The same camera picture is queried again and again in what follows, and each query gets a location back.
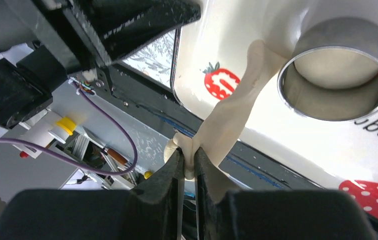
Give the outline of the dough scrap trimmings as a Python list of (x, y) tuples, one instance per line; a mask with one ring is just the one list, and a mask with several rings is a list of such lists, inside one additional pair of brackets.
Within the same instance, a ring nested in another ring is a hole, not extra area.
[(253, 41), (247, 50), (247, 66), (235, 91), (219, 101), (193, 137), (175, 133), (164, 148), (167, 163), (180, 148), (184, 158), (184, 177), (195, 179), (195, 153), (202, 148), (218, 168), (240, 138), (260, 92), (281, 69), (285, 58), (268, 48), (262, 39)]

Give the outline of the strawberry pattern rectangular tray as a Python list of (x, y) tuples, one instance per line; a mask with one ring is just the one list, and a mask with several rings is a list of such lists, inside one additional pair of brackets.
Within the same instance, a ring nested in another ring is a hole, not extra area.
[(353, 175), (378, 182), (378, 74), (347, 89), (307, 81), (295, 60), (329, 49), (349, 50), (378, 64), (378, 0), (202, 0), (201, 17), (179, 38), (172, 90), (206, 119), (229, 97), (247, 68), (255, 40), (285, 58), (259, 93), (249, 128), (290, 144), (314, 165), (349, 177), (329, 163), (347, 154)]

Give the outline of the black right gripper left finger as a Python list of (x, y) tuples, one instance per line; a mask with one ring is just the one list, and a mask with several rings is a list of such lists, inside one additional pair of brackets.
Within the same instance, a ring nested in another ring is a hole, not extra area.
[(24, 190), (0, 216), (0, 240), (178, 240), (183, 170), (177, 149), (130, 190)]

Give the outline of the small dough ball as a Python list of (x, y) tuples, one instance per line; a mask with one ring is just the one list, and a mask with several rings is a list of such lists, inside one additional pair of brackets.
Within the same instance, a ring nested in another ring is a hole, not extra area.
[(343, 90), (361, 86), (378, 74), (378, 63), (350, 50), (324, 49), (294, 61), (297, 72), (325, 89)]

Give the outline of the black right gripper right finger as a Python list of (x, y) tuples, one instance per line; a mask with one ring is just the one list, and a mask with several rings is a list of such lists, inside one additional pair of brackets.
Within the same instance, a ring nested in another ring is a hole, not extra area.
[(375, 240), (366, 214), (338, 190), (244, 190), (194, 155), (200, 240)]

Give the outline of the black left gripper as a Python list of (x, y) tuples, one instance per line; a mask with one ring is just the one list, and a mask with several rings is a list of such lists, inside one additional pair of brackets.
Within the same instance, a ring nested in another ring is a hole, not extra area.
[(108, 66), (200, 18), (192, 0), (0, 0), (0, 128), (50, 105), (68, 75)]

